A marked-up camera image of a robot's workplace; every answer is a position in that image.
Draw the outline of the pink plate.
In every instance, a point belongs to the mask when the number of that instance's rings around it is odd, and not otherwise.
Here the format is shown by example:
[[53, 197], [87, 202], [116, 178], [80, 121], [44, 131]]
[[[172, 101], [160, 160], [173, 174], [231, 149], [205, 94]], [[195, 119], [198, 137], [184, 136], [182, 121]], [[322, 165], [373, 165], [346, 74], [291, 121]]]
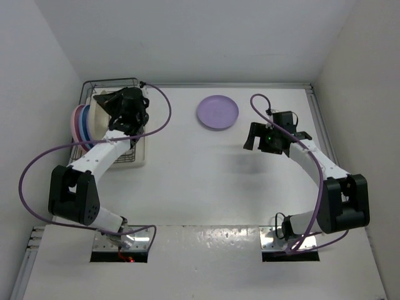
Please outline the pink plate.
[[81, 138], [79, 136], [79, 115], [81, 112], [81, 109], [84, 107], [84, 105], [78, 105], [77, 107], [74, 108], [73, 112], [71, 113], [71, 118], [70, 118], [70, 130], [72, 134], [72, 138], [75, 143], [81, 142]]

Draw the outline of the blue plate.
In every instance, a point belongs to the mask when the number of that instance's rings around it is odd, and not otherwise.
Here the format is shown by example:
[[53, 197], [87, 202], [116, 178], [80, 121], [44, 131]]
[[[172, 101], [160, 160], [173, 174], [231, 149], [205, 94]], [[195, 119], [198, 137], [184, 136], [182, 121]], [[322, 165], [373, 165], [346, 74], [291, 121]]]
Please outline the blue plate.
[[90, 135], [89, 135], [89, 131], [88, 131], [88, 113], [89, 113], [89, 105], [85, 105], [82, 109], [81, 112], [79, 114], [79, 121], [78, 121], [78, 125], [79, 125], [79, 132], [81, 135], [81, 138], [83, 141], [90, 141]]

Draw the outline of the purple plate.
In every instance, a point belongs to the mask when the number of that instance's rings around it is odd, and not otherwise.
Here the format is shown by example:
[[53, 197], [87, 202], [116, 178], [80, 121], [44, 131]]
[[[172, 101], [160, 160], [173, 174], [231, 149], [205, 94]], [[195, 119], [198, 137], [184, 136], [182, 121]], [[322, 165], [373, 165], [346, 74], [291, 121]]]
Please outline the purple plate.
[[90, 140], [94, 139], [94, 105], [89, 105], [86, 117], [87, 132]]
[[235, 125], [239, 117], [239, 107], [230, 97], [211, 95], [198, 104], [196, 117], [205, 128], [223, 131]]

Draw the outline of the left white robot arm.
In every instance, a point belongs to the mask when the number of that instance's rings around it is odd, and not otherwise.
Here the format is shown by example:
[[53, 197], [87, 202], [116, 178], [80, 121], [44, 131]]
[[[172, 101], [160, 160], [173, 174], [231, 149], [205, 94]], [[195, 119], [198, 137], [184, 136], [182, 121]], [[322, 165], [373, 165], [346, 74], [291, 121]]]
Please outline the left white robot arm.
[[149, 99], [138, 87], [124, 87], [93, 97], [109, 115], [103, 142], [68, 166], [57, 166], [51, 174], [49, 212], [57, 217], [120, 233], [126, 222], [122, 216], [101, 207], [97, 183], [115, 160], [134, 148], [149, 121]]

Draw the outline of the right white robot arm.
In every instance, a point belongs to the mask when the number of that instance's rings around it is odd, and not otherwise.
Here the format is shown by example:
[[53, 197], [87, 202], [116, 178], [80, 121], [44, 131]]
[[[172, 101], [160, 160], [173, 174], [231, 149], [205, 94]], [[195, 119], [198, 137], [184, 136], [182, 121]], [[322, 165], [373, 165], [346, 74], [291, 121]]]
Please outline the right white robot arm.
[[368, 182], [331, 161], [305, 131], [298, 131], [291, 111], [275, 112], [267, 124], [252, 122], [243, 148], [285, 154], [303, 168], [318, 186], [316, 211], [285, 216], [280, 238], [290, 240], [304, 233], [336, 233], [370, 223]]

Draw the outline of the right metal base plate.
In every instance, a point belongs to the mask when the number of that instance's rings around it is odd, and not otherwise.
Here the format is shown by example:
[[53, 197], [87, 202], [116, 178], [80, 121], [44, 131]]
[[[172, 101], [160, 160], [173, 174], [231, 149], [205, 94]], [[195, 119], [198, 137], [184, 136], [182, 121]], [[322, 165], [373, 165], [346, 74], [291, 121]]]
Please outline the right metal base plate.
[[[259, 226], [259, 238], [263, 252], [285, 252], [290, 246], [293, 250], [299, 243], [298, 238], [285, 240], [281, 226]], [[298, 251], [314, 249], [317, 246], [315, 236], [306, 237], [299, 247]]]

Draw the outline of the cream plate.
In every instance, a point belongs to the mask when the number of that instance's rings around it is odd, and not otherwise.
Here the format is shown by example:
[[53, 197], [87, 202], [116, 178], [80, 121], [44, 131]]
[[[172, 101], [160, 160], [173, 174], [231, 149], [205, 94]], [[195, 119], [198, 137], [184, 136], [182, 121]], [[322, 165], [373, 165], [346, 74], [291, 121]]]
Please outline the cream plate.
[[104, 137], [108, 130], [109, 114], [94, 100], [94, 95], [91, 97], [89, 105], [94, 105], [94, 139], [100, 140]]

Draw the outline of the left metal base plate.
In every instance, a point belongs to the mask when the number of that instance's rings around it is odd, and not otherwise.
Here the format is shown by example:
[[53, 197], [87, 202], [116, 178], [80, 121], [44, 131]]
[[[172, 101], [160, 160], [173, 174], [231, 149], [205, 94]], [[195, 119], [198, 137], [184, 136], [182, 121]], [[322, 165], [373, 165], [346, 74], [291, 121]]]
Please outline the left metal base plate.
[[125, 225], [122, 231], [135, 231], [123, 236], [115, 236], [96, 232], [92, 244], [92, 251], [98, 253], [143, 252], [147, 251], [151, 242], [151, 228], [142, 229], [140, 226]]

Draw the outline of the metal base plate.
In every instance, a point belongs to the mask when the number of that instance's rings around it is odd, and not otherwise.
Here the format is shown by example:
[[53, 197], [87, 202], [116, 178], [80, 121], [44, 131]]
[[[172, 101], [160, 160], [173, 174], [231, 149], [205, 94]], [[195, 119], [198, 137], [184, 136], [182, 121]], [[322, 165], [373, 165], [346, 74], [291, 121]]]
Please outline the metal base plate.
[[151, 242], [151, 228], [142, 229], [140, 226], [125, 225], [122, 231], [135, 231], [123, 236], [115, 236], [96, 232], [92, 244], [92, 251], [98, 253], [143, 252], [147, 251]]
[[[298, 238], [285, 240], [281, 226], [259, 226], [259, 238], [263, 252], [285, 252], [290, 246], [293, 250], [299, 243]], [[317, 246], [315, 236], [306, 237], [299, 247], [298, 251], [314, 249]]]

